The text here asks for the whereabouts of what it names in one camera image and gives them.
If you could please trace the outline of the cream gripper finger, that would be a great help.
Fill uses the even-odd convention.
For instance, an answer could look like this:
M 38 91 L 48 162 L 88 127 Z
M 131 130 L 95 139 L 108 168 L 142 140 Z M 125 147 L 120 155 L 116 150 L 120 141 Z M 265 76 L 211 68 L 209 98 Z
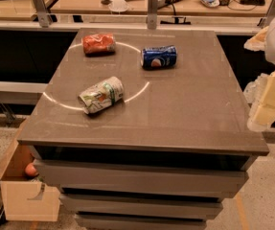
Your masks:
M 262 132 L 275 122 L 275 71 L 262 75 L 258 80 L 255 99 L 252 103 L 247 127 Z
M 250 51 L 263 51 L 265 48 L 265 39 L 268 27 L 262 28 L 257 34 L 249 38 L 243 45 L 243 48 Z

